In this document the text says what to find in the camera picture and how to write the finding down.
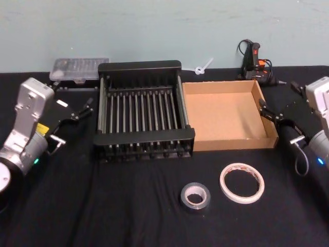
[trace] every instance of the cardboard box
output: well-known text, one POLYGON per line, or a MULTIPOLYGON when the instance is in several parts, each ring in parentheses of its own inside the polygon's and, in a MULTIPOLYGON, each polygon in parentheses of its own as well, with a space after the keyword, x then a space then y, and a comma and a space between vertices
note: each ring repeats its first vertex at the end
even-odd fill
POLYGON ((258 82, 186 82, 183 91, 194 151, 275 147, 275 126, 259 115, 258 82))

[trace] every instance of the black dish rack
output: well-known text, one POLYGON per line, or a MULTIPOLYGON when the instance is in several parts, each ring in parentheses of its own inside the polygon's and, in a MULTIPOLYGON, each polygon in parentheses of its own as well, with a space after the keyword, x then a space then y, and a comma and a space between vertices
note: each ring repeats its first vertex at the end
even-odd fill
POLYGON ((101 160, 193 153, 179 61, 103 63, 94 145, 101 160))

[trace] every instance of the zip tie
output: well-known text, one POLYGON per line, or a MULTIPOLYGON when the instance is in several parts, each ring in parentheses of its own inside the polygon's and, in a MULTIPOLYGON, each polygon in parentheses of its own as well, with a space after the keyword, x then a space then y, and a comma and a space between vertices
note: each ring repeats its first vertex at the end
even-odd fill
POLYGON ((212 63, 212 61, 214 61, 214 58, 211 58, 208 63, 206 63, 205 66, 203 67, 196 67, 196 68, 182 68, 182 70, 188 70, 188 71, 193 71, 195 72, 197 75, 203 75, 205 73, 205 69, 212 63))

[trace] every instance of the silver duct tape roll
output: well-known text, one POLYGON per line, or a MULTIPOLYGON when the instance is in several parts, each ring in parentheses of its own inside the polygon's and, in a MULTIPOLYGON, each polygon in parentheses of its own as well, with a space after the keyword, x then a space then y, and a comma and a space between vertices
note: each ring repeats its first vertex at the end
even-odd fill
POLYGON ((203 213, 210 203, 210 192, 208 188, 200 183, 189 183, 181 190, 180 201, 183 206, 190 212, 203 213), (198 195, 202 198, 199 203, 191 202, 190 195, 198 195))

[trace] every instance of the clear plastic box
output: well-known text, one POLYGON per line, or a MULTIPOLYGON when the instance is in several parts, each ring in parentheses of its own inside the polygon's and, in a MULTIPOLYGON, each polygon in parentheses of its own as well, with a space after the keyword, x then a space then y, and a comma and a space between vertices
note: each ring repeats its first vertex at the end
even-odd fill
POLYGON ((109 58, 59 58, 56 59, 49 78, 51 81, 98 80, 98 65, 109 63, 109 58))

